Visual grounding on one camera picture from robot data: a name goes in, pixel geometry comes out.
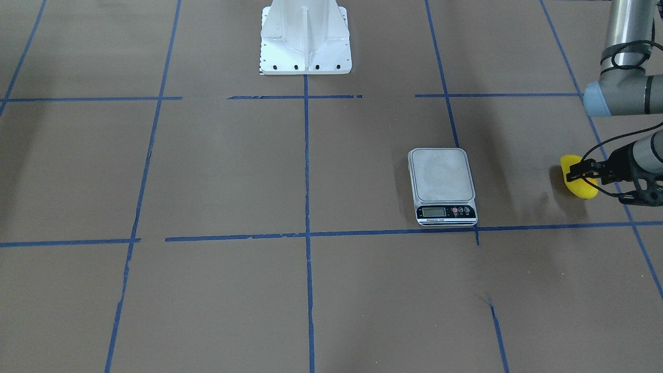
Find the silver blue-capped robot arm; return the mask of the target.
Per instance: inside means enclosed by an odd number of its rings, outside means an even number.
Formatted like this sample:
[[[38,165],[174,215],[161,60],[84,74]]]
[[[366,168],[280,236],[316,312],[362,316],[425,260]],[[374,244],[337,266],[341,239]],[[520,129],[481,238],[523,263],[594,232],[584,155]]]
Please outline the silver blue-capped robot arm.
[[[655,2],[613,1],[600,74],[588,83],[583,107],[590,117],[661,113],[661,74],[649,75],[646,64],[654,49]],[[608,160],[582,160],[571,165],[569,181],[601,179],[606,183],[661,175],[661,130],[614,151]]]

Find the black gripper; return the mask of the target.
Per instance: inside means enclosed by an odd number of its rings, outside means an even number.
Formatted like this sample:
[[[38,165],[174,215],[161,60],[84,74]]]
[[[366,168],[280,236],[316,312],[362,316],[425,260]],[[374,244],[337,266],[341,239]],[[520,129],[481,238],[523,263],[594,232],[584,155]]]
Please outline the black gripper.
[[[602,183],[632,182],[632,161],[632,148],[620,147],[603,162],[580,161],[570,165],[570,169],[566,173],[566,181],[601,179]]]

